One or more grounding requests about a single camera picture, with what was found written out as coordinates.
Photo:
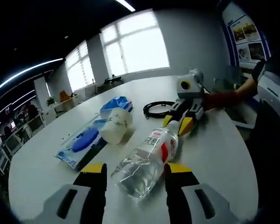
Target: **window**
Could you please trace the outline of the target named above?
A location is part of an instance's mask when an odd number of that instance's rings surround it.
[[[102,29],[101,41],[109,76],[170,67],[152,11],[134,14]]]
[[[95,83],[86,41],[66,57],[65,66],[73,92]]]

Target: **white cup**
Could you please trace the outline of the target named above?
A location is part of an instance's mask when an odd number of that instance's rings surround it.
[[[132,121],[133,118],[128,111],[113,108],[100,134],[106,142],[116,145],[120,143]]]

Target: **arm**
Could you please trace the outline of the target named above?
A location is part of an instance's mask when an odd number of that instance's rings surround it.
[[[257,94],[257,82],[248,78],[247,81],[237,90],[226,93],[205,94],[204,108],[210,110],[213,108],[231,107],[242,102],[245,99]]]

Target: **desk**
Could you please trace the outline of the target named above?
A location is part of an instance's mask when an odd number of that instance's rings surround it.
[[[169,223],[162,182],[136,203],[112,184],[110,174],[154,128],[162,126],[162,119],[146,120],[143,106],[154,101],[175,101],[175,86],[176,77],[134,80],[85,101],[47,125],[12,159],[8,187],[15,214],[20,219],[35,217],[48,197],[64,184],[74,182],[78,173],[54,158],[63,138],[90,121],[107,101],[126,96],[134,106],[133,136],[125,146],[107,144],[90,162],[107,164],[109,179],[103,223]],[[176,160],[192,168],[200,183],[207,183],[222,194],[239,218],[255,215],[258,189],[253,163],[238,130],[223,110],[206,113],[206,120],[184,138]]]

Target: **ceiling light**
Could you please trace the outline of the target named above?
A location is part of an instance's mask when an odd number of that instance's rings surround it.
[[[49,63],[57,62],[57,61],[61,61],[61,60],[63,60],[63,58],[59,58],[59,59],[56,59],[56,60],[52,60],[52,61],[44,62],[44,63],[41,63],[41,64],[37,64],[37,65],[35,65],[35,66],[31,67],[31,68],[25,69],[25,70],[19,72],[18,74],[15,74],[14,76],[10,77],[9,79],[5,80],[3,83],[1,83],[1,84],[0,84],[0,89],[1,89],[4,85],[6,85],[7,83],[9,83],[11,80],[13,80],[14,78],[17,78],[18,76],[24,74],[24,73],[27,72],[27,71],[30,71],[30,70],[32,70],[32,69],[35,69],[35,68],[40,67],[40,66],[45,65],[45,64],[49,64]]]
[[[130,10],[131,12],[134,12],[135,9],[126,1],[124,0],[116,0],[117,2],[119,2],[121,5],[123,5],[124,7],[126,7],[128,10]]]
[[[14,109],[14,111],[15,111],[16,109],[18,109],[20,106],[22,106],[23,104],[27,103],[29,100],[33,99],[34,97],[31,97],[30,99],[26,100],[26,101],[25,101],[24,103],[22,103],[21,105],[17,106],[17,107]]]
[[[22,99],[23,97],[27,96],[29,93],[26,93],[24,96],[18,98],[18,99],[17,99],[16,101],[14,101],[12,104],[18,102],[20,99]]]

